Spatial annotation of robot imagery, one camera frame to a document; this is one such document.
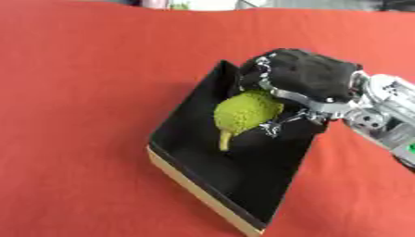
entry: table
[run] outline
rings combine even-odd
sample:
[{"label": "table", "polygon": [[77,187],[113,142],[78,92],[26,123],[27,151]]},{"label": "table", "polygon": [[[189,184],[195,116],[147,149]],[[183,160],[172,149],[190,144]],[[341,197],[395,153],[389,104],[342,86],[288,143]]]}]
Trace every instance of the table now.
[{"label": "table", "polygon": [[[415,15],[0,3],[1,236],[240,236],[153,168],[148,134],[219,59],[276,47],[414,81]],[[340,123],[265,236],[413,236],[415,178]]]}]

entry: fruit stem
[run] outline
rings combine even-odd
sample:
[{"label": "fruit stem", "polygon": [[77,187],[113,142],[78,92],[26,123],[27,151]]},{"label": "fruit stem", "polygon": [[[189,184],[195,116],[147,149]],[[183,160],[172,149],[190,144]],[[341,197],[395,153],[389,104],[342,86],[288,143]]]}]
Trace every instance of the fruit stem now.
[{"label": "fruit stem", "polygon": [[226,152],[229,150],[229,141],[232,138],[232,134],[228,131],[222,130],[220,131],[220,143],[219,148],[222,152]]}]

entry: red tablecloth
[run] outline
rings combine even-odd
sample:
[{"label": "red tablecloth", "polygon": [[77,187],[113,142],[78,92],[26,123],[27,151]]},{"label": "red tablecloth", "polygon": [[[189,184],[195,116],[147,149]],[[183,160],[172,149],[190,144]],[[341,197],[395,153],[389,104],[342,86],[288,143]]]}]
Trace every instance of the red tablecloth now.
[{"label": "red tablecloth", "polygon": [[[415,79],[415,15],[0,3],[0,236],[239,236],[153,168],[148,134],[221,58],[304,48]],[[409,237],[415,177],[333,124],[265,236]]]}]

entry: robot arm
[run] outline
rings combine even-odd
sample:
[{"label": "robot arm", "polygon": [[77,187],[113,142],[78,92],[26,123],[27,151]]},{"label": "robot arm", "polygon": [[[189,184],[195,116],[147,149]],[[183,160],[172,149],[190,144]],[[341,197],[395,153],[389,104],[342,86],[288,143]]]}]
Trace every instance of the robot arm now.
[{"label": "robot arm", "polygon": [[300,109],[273,121],[268,133],[303,119],[324,132],[343,122],[415,171],[415,85],[395,76],[369,76],[361,66],[297,49],[277,49],[241,67],[237,91],[260,88]]}]

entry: black glove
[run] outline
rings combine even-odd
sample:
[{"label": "black glove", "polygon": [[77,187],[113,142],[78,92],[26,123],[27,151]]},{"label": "black glove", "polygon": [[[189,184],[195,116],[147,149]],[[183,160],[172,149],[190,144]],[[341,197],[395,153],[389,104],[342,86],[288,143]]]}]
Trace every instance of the black glove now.
[{"label": "black glove", "polygon": [[[349,83],[351,74],[360,65],[336,60],[327,56],[298,49],[276,49],[249,59],[240,67],[239,79],[230,91],[231,95],[244,90],[262,89],[259,82],[265,78],[271,86],[303,94],[323,103],[347,102],[351,99]],[[262,124],[240,137],[249,143],[262,141],[261,136],[278,140],[301,139],[325,132],[328,121],[320,123],[307,117],[308,108],[297,102],[282,100],[284,112],[267,124]]]},{"label": "black glove", "polygon": [[[263,56],[269,60],[269,67],[258,65],[257,59]],[[239,91],[241,88],[259,88],[261,74],[270,70],[268,80],[279,89],[300,93],[319,102],[347,102],[351,99],[350,76],[360,69],[358,64],[299,49],[276,49],[246,61],[240,68],[241,78],[234,88]]]}]

